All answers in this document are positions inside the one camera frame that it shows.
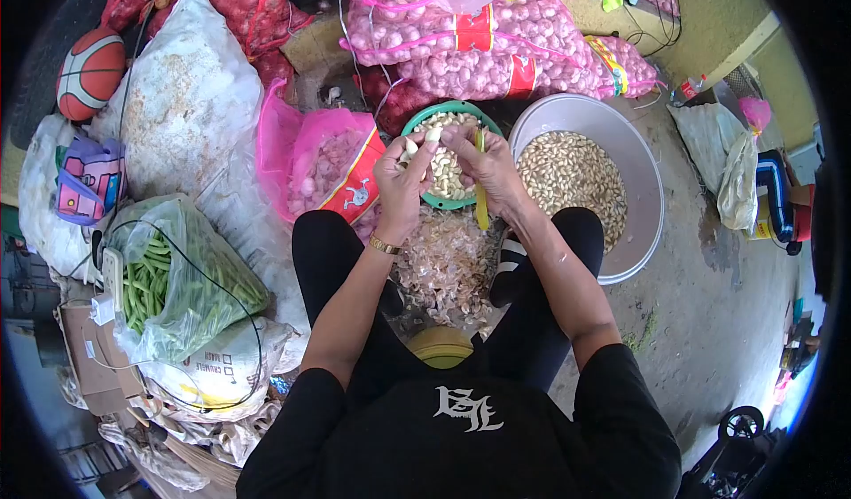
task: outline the printed logo on shirt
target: printed logo on shirt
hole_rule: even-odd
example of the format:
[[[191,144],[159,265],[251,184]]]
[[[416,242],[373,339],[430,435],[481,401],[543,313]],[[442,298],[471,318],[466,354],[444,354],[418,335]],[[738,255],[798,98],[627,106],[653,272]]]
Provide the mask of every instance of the printed logo on shirt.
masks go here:
[[[445,414],[453,418],[467,418],[470,420],[470,428],[465,430],[465,433],[495,431],[502,427],[503,421],[495,425],[490,424],[490,417],[494,416],[494,412],[491,412],[492,407],[488,405],[489,395],[481,399],[473,399],[472,388],[436,387],[435,389],[440,392],[440,406],[432,417]]]

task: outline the red label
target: red label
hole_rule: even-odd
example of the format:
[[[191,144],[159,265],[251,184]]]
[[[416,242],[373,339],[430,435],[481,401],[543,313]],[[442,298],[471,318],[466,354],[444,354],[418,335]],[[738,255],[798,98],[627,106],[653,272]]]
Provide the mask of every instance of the red label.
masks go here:
[[[455,16],[455,50],[490,51],[494,48],[494,6],[488,4],[474,14]]]
[[[336,211],[351,224],[361,217],[373,205],[378,197],[378,186],[372,169],[385,146],[378,137],[378,129],[373,126],[360,153],[346,174],[346,179],[325,199],[319,209]]]
[[[683,90],[683,94],[686,96],[686,99],[691,100],[692,98],[697,96],[697,91],[691,86],[691,83],[686,80],[680,86],[680,89]]]
[[[529,98],[538,81],[538,64],[534,58],[511,56],[511,78],[505,97]]]

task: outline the green bowl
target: green bowl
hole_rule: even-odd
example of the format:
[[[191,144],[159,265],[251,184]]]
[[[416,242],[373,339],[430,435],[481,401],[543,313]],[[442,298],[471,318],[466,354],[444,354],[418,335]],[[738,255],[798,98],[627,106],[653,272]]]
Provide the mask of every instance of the green bowl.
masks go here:
[[[482,113],[482,110],[477,108],[475,105],[471,104],[468,101],[459,101],[459,100],[450,100],[445,101],[440,104],[436,104],[434,106],[429,106],[426,109],[423,109],[414,117],[408,121],[405,127],[402,129],[402,135],[408,135],[409,133],[414,133],[414,128],[422,121],[428,119],[434,113],[438,112],[445,113],[472,113],[474,114],[481,122],[484,122],[488,126],[488,129],[491,132],[494,132],[496,135],[500,137],[504,137],[500,128],[496,125],[490,117],[486,114]],[[467,199],[443,199],[437,196],[431,195],[429,193],[425,193],[423,195],[423,200],[425,200],[426,204],[431,207],[437,207],[438,209],[459,209],[464,206],[471,206],[476,203],[476,196],[471,196]]]

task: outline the hand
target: hand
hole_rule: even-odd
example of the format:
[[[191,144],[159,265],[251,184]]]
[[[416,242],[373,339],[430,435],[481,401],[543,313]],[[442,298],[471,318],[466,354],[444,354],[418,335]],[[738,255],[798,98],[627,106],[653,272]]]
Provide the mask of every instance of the hand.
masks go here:
[[[393,139],[373,168],[381,197],[381,216],[375,236],[390,245],[401,246],[420,223],[420,196],[434,181],[431,159],[437,152],[437,143],[423,146],[425,136],[425,132],[418,132]],[[414,154],[408,169],[399,171],[397,164],[405,149],[406,137],[417,143],[420,149]]]
[[[461,183],[468,187],[475,181],[482,184],[487,194],[488,211],[511,223],[511,218],[532,199],[520,180],[505,139],[484,132],[485,151],[482,153],[473,145],[475,135],[476,128],[445,126],[440,141],[442,146],[458,154],[458,164],[464,172]]]

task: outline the small scooter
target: small scooter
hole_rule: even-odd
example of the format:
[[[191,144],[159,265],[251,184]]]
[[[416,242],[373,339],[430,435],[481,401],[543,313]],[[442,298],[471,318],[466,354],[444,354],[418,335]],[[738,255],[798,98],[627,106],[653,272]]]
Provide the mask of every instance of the small scooter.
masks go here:
[[[676,499],[744,497],[786,435],[785,429],[765,431],[765,418],[758,408],[730,410],[718,424],[718,441],[683,475]]]

